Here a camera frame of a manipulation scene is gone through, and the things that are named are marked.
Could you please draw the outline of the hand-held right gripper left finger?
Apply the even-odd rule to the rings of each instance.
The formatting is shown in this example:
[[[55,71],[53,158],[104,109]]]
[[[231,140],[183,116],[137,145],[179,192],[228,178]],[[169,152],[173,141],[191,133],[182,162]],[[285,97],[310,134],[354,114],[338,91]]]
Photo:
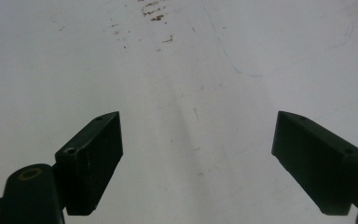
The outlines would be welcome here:
[[[93,119],[56,152],[54,171],[69,216],[97,208],[122,156],[118,111]]]

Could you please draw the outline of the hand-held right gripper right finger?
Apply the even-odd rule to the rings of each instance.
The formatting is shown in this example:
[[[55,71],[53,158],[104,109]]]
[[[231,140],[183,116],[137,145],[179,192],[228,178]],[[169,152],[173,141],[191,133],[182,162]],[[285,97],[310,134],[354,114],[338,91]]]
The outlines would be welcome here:
[[[329,216],[346,216],[358,182],[358,147],[306,117],[278,113],[271,153]]]

